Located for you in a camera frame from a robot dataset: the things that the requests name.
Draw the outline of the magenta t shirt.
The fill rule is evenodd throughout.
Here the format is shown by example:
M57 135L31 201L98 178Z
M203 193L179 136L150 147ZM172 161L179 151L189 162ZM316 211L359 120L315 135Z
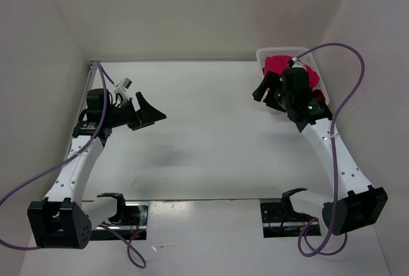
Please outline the magenta t shirt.
M265 66L263 67L263 75L268 71L273 71L279 75L282 75L283 71L288 67L288 60L291 56L279 55L279 56L268 56L265 59ZM306 65L307 73L309 74L309 86L315 88L319 81L320 76L308 65Z

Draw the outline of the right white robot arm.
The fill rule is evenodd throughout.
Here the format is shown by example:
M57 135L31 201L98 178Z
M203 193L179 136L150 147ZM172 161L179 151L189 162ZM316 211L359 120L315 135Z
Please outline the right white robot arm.
M316 152L334 188L332 197L306 188L284 192L281 215L286 220L295 220L302 213L317 217L336 236L373 225L387 202L387 193L374 187L358 169L326 102L310 87L309 74L301 68L288 68L280 75L269 71L252 96L286 113Z

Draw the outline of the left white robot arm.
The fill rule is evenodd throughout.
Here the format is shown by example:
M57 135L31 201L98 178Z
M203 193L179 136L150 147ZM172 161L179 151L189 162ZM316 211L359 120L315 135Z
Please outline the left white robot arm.
M135 131L167 118L142 93L136 93L135 98L139 110L132 99L112 103L109 92L102 88L87 92L67 163L45 197L31 202L27 209L36 245L41 249L83 249L92 231L106 220L115 225L126 221L128 210L121 193L102 193L88 204L82 198L113 128L126 126Z

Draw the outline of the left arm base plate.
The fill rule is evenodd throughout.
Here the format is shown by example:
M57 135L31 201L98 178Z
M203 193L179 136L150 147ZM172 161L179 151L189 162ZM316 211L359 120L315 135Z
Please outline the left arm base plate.
M102 222L122 238L129 240L137 231L135 240L146 240L148 225L148 202L128 201L121 204L119 212Z

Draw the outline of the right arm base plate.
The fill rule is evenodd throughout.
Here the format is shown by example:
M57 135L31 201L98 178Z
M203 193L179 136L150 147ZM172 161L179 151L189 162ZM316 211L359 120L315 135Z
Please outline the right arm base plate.
M280 199L260 200L264 238L294 238L312 219L306 214L285 216Z

